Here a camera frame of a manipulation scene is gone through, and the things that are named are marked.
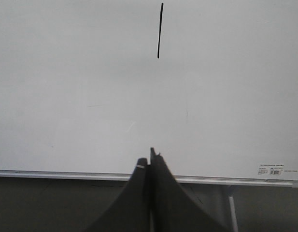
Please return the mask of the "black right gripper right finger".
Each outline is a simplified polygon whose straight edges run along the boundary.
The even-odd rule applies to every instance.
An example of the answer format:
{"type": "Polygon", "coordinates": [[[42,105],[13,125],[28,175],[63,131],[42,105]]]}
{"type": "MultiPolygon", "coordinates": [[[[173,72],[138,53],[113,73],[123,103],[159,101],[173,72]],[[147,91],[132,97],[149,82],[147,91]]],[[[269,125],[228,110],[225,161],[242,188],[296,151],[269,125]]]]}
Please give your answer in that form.
{"type": "Polygon", "coordinates": [[[226,232],[175,180],[164,158],[150,148],[151,209],[156,232],[226,232]]]}

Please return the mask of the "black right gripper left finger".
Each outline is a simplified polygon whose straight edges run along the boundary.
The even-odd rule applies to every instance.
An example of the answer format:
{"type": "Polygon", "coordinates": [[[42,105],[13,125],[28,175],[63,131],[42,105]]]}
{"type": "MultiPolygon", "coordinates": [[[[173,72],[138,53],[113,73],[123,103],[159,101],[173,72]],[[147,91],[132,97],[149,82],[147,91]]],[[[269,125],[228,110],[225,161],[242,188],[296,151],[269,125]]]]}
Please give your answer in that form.
{"type": "Polygon", "coordinates": [[[135,169],[119,196],[86,232],[150,231],[149,166],[146,158],[135,169]]]}

